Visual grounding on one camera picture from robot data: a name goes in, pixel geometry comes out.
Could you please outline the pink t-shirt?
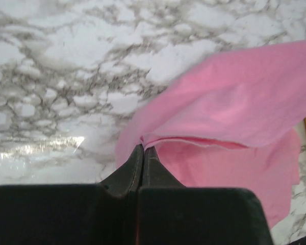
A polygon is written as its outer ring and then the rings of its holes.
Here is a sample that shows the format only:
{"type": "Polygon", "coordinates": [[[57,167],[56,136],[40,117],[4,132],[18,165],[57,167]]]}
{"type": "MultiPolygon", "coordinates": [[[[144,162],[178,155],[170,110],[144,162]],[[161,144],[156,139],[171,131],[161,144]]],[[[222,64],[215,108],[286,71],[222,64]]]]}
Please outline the pink t-shirt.
{"type": "Polygon", "coordinates": [[[115,147],[118,166],[134,147],[155,147],[188,187],[255,193],[274,227],[299,183],[306,117],[306,40],[213,55],[139,109],[115,147]]]}

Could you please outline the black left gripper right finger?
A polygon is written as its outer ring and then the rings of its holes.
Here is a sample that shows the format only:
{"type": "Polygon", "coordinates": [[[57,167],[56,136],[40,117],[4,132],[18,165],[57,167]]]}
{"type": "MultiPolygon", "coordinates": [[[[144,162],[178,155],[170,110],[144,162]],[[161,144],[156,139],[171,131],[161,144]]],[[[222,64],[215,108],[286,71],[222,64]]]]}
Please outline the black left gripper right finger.
{"type": "Polygon", "coordinates": [[[138,244],[273,244],[260,201],[242,188],[189,188],[145,151],[138,244]]]}

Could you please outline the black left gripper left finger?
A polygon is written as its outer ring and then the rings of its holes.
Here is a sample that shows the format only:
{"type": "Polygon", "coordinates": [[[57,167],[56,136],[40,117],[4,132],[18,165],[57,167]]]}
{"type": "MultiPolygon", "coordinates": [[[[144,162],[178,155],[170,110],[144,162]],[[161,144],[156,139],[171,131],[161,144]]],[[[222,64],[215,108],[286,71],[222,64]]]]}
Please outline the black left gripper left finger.
{"type": "Polygon", "coordinates": [[[0,244],[135,244],[143,157],[99,183],[0,186],[0,244]]]}

